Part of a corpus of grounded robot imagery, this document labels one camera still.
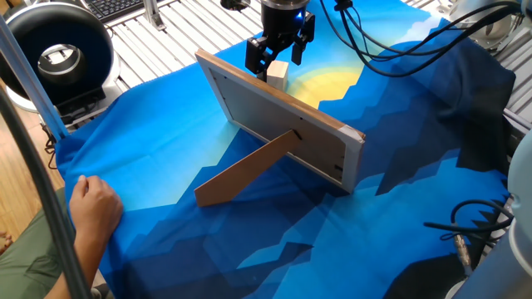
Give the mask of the person's right hand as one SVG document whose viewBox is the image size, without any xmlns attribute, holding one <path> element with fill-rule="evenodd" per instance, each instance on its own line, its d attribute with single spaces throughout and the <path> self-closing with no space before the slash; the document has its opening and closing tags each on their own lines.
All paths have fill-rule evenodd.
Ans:
<svg viewBox="0 0 532 299">
<path fill-rule="evenodd" d="M 123 203 L 105 180 L 81 175 L 71 195 L 70 212 L 77 238 L 106 245 L 121 220 Z"/>
</svg>

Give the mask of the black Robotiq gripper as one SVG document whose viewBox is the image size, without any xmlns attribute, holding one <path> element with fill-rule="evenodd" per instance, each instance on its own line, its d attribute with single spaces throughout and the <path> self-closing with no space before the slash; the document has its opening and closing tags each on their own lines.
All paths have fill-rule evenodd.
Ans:
<svg viewBox="0 0 532 299">
<path fill-rule="evenodd" d="M 261 0 L 263 37 L 249 38 L 245 54 L 245 67 L 258 79 L 267 80 L 276 51 L 283 51 L 292 43 L 292 62 L 301 64 L 306 45 L 315 36 L 315 16 L 306 12 L 308 3 L 309 0 Z"/>
</svg>

